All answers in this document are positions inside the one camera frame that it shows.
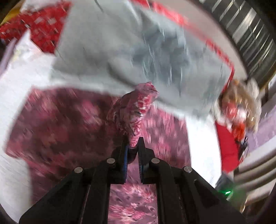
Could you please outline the window with grille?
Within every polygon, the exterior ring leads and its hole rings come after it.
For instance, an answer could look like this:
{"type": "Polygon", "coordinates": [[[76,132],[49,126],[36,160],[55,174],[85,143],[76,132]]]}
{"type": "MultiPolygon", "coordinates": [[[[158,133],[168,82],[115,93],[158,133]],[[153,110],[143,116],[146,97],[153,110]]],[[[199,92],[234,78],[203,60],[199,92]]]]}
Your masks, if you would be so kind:
{"type": "Polygon", "coordinates": [[[275,72],[275,31],[250,1],[200,1],[234,43],[249,78],[264,87],[275,72]]]}

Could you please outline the plastic bag with toys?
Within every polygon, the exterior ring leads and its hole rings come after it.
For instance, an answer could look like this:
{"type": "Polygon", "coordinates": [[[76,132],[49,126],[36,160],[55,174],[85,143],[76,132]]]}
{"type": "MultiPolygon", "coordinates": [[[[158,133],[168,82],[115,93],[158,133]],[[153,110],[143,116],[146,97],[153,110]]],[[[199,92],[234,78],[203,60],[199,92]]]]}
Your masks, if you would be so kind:
{"type": "Polygon", "coordinates": [[[211,108],[215,121],[226,127],[236,141],[244,140],[246,131],[258,130],[262,112],[259,93],[255,79],[233,79],[211,108]]]}

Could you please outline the red patterned blanket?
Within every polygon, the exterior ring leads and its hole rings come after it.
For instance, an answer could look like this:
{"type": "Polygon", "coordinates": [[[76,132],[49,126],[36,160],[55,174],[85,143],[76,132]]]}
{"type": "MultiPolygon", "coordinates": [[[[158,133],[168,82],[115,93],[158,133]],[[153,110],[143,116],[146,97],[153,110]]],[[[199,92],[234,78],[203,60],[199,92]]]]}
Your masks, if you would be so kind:
{"type": "Polygon", "coordinates": [[[1,25],[1,41],[8,44],[30,31],[31,41],[42,52],[54,53],[71,6],[71,2],[63,1],[36,12],[19,13],[1,25]]]}

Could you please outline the white quilted bed cover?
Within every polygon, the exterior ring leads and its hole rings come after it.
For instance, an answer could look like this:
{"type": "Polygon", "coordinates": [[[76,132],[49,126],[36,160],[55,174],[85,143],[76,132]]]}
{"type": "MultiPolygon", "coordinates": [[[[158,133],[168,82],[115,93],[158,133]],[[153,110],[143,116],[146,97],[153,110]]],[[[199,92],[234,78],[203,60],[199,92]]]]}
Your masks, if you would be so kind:
{"type": "Polygon", "coordinates": [[[31,180],[27,163],[8,156],[4,149],[17,115],[32,86],[49,83],[54,55],[43,53],[27,30],[20,40],[8,45],[12,57],[1,74],[1,212],[18,222],[31,206],[31,180]]]}

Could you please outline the purple bench cushion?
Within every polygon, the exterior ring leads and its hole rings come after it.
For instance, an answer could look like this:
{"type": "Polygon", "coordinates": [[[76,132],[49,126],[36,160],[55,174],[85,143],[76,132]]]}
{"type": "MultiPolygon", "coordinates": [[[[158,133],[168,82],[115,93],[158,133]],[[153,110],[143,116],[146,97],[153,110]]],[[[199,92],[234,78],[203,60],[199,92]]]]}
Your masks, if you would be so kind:
{"type": "Polygon", "coordinates": [[[254,151],[275,136],[275,94],[262,107],[262,113],[256,133],[247,133],[248,150],[254,151]]]}

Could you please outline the grey floral cloth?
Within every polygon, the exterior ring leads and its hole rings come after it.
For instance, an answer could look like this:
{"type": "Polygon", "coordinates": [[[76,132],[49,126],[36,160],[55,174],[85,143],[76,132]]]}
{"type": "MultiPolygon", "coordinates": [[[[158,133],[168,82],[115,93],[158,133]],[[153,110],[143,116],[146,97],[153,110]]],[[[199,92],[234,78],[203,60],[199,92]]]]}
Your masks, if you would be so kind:
{"type": "Polygon", "coordinates": [[[186,28],[131,1],[78,1],[55,51],[52,79],[125,94],[151,82],[158,102],[205,117],[232,69],[186,28]]]}

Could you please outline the pink floral garment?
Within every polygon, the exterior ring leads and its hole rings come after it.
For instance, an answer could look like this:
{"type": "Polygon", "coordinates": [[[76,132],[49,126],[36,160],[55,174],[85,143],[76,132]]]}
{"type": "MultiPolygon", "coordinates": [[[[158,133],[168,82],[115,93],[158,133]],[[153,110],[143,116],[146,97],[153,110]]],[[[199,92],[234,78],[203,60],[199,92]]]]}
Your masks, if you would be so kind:
{"type": "MultiPolygon", "coordinates": [[[[74,88],[31,89],[4,151],[27,162],[37,202],[74,168],[90,168],[121,146],[123,135],[108,112],[117,97],[74,88]]],[[[145,146],[173,167],[190,164],[186,122],[152,106],[141,123],[145,146]]],[[[109,223],[157,223],[154,185],[144,185],[138,164],[127,182],[110,190],[109,223]]]]}

